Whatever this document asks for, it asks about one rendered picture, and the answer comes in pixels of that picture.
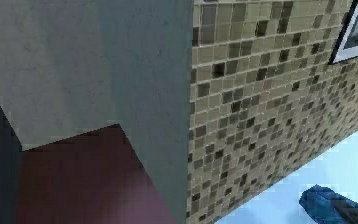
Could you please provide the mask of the black framed wall picture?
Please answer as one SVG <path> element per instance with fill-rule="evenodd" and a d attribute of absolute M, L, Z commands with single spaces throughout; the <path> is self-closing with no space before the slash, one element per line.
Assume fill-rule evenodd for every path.
<path fill-rule="evenodd" d="M 358 57 L 358 0 L 353 0 L 329 63 L 341 63 L 356 57 Z"/>

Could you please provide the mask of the blue cloth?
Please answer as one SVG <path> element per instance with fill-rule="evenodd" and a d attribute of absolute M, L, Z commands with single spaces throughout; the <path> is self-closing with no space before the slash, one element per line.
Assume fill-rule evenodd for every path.
<path fill-rule="evenodd" d="M 358 224 L 358 203 L 329 187 L 310 187 L 299 204 L 317 224 Z"/>

